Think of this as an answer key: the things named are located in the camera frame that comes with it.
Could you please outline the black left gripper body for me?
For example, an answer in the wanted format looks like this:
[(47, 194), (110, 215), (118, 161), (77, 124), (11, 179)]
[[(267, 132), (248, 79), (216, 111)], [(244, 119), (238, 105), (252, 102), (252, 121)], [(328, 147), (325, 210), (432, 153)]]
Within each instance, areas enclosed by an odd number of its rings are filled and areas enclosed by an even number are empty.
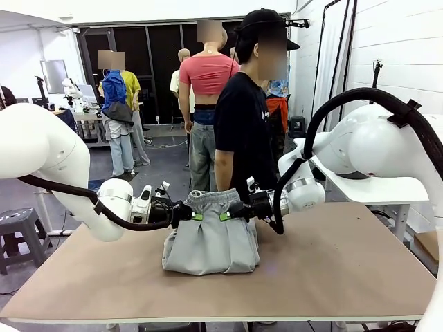
[(182, 203), (156, 200), (151, 204), (151, 223), (164, 223), (167, 226), (178, 226), (183, 220)]

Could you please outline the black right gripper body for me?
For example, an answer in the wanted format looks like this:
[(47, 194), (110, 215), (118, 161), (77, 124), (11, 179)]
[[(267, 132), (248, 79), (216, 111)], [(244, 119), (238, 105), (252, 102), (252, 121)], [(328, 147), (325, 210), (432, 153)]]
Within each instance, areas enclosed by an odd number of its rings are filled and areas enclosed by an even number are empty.
[(246, 221), (250, 219), (267, 219), (273, 216), (273, 207), (269, 200), (253, 201), (252, 203), (243, 203), (244, 216)]

